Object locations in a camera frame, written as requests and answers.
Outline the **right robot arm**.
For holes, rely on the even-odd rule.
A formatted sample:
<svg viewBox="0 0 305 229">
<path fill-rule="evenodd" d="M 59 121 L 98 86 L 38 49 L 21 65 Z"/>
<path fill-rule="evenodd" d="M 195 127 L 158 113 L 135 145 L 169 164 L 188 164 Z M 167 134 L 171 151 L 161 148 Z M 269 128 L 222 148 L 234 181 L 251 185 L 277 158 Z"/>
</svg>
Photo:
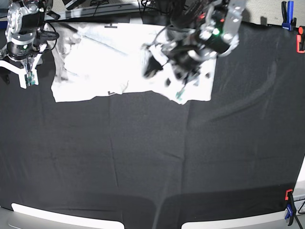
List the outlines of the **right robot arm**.
<svg viewBox="0 0 305 229">
<path fill-rule="evenodd" d="M 48 41 L 56 42 L 55 29 L 44 30 L 46 16 L 58 20 L 52 0 L 11 0 L 7 10 L 5 46 L 0 50 L 0 66 L 19 77 L 20 87 L 38 85 L 36 67 L 44 53 L 50 52 Z"/>
</svg>

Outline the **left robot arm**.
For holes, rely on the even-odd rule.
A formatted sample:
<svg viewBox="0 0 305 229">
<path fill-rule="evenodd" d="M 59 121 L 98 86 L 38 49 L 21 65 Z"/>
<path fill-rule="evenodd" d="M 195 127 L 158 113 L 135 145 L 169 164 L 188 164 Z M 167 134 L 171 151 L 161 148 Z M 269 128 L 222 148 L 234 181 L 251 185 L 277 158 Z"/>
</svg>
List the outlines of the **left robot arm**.
<svg viewBox="0 0 305 229">
<path fill-rule="evenodd" d="M 145 44 L 148 61 L 143 68 L 145 79 L 152 79 L 169 67 L 174 81 L 199 84 L 201 67 L 218 56 L 227 56 L 239 44 L 239 28 L 246 8 L 245 0 L 195 0 L 187 10 L 178 1 L 170 24 L 162 28 L 150 44 Z"/>
</svg>

